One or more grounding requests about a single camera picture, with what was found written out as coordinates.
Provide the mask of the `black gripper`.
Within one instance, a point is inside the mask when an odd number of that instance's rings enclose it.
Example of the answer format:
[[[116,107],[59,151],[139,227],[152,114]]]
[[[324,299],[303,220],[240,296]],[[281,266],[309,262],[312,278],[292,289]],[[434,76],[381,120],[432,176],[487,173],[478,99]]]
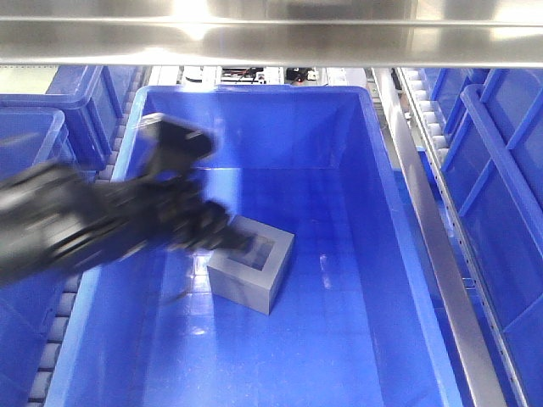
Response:
[[[170,243],[188,251],[220,249],[242,255],[255,248],[258,235],[229,226],[226,209],[204,199],[199,181],[171,173],[140,176],[139,180],[147,199],[141,248]]]

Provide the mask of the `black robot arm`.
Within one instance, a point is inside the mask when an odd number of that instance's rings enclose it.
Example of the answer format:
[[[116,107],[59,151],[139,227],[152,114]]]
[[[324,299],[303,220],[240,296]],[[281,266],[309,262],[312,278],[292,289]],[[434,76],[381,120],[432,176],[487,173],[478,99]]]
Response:
[[[1,283],[52,270],[71,276],[147,246],[252,249],[219,203],[186,176],[88,183],[48,162],[1,183]]]

